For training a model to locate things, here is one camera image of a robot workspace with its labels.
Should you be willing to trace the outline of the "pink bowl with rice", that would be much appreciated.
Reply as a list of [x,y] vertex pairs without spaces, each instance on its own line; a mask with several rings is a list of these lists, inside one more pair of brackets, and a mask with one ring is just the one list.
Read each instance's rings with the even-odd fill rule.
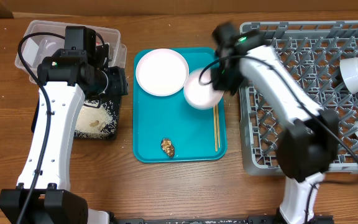
[[210,69],[205,71],[201,77],[202,68],[193,70],[183,87],[185,100],[188,104],[198,110],[208,110],[216,106],[222,99],[224,92],[214,90],[211,81]]

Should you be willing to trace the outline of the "wooden chopstick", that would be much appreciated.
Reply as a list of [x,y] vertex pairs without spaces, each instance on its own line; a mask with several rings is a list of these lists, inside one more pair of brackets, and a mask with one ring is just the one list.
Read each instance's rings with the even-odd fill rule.
[[216,151],[218,151],[218,149],[221,147],[220,124],[219,124],[219,106],[218,105],[215,106],[214,111],[215,111],[216,140],[217,140]]
[[216,106],[213,107],[213,124],[214,124],[214,150],[218,151],[218,137],[217,137],[217,124],[216,124]]

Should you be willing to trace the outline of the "large pink plate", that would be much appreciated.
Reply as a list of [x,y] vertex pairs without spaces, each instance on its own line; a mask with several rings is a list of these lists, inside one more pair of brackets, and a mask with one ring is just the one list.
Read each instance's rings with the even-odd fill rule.
[[139,86],[153,96],[170,96],[180,91],[189,77],[185,58],[171,49],[155,49],[142,56],[136,65]]

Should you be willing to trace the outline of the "brown food scrap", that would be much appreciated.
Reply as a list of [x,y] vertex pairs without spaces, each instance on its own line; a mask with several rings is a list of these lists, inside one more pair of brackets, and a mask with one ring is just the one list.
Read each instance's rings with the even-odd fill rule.
[[175,148],[171,142],[170,139],[162,139],[162,142],[161,142],[161,148],[162,150],[164,151],[164,153],[170,157],[170,158],[173,158],[174,155],[175,155]]

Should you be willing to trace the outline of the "small white cup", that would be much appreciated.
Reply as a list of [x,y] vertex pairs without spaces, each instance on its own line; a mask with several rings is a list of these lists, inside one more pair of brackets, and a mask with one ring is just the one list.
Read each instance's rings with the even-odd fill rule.
[[358,58],[347,58],[339,62],[339,69],[346,88],[355,94],[358,92]]

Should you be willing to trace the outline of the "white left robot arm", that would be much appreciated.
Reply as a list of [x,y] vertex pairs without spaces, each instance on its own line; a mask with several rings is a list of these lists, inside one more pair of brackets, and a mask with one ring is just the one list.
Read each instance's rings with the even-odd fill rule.
[[32,144],[16,187],[1,190],[0,209],[11,223],[116,223],[112,212],[70,192],[70,157],[85,100],[126,95],[125,72],[109,66],[109,47],[95,30],[68,26],[63,41],[29,72],[39,88]]

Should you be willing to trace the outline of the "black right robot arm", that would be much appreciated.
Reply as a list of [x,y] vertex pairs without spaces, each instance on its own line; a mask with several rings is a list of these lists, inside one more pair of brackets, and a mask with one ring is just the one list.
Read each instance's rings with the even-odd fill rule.
[[227,22],[212,36],[219,59],[211,72],[213,88],[235,94],[252,81],[283,128],[276,157],[286,184],[275,223],[314,223],[318,188],[337,155],[338,115],[322,109],[300,88],[258,30],[240,34]]

